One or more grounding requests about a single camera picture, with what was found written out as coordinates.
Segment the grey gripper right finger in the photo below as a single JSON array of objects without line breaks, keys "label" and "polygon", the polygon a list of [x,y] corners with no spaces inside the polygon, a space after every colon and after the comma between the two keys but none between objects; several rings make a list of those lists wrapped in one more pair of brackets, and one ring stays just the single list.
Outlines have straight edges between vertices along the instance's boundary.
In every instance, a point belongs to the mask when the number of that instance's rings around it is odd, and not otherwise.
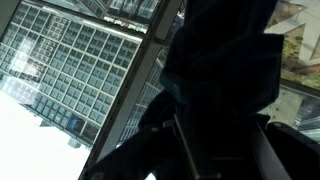
[{"label": "grey gripper right finger", "polygon": [[267,120],[262,116],[248,121],[248,136],[253,159],[262,180],[292,180],[265,134]]}]

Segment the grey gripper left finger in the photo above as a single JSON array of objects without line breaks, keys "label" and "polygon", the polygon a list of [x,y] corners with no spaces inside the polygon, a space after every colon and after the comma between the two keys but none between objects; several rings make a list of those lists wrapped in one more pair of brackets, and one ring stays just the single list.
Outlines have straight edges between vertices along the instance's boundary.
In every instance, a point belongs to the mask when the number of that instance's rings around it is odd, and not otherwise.
[{"label": "grey gripper left finger", "polygon": [[178,139],[188,180],[214,180],[214,169],[190,121],[181,114],[175,113],[173,118],[166,121],[163,126],[171,127],[174,136]]}]

